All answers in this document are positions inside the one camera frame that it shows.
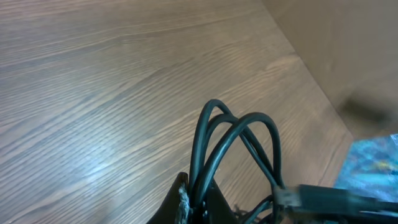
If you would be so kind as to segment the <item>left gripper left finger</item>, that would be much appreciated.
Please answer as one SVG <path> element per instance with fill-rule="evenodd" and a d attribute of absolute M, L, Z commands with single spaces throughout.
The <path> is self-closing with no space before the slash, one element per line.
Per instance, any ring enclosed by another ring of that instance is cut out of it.
<path fill-rule="evenodd" d="M 190 216 L 187 185 L 188 174 L 178 173 L 161 206 L 147 224 L 187 224 Z"/>

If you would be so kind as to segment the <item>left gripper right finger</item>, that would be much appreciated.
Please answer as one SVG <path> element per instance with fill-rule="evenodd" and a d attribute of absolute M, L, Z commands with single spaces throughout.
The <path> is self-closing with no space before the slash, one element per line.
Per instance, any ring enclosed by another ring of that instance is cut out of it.
<path fill-rule="evenodd" d="M 238 219 L 214 180 L 206 193 L 205 205 L 204 223 L 238 224 Z"/>

